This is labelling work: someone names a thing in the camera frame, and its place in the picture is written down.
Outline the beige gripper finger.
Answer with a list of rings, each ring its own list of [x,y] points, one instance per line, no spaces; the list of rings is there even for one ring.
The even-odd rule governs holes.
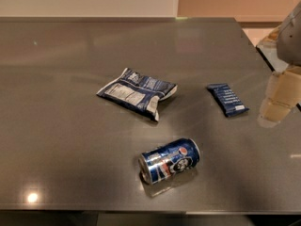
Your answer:
[[[301,102],[301,67],[290,65],[283,72],[272,72],[261,103],[259,125],[272,128],[285,119]]]

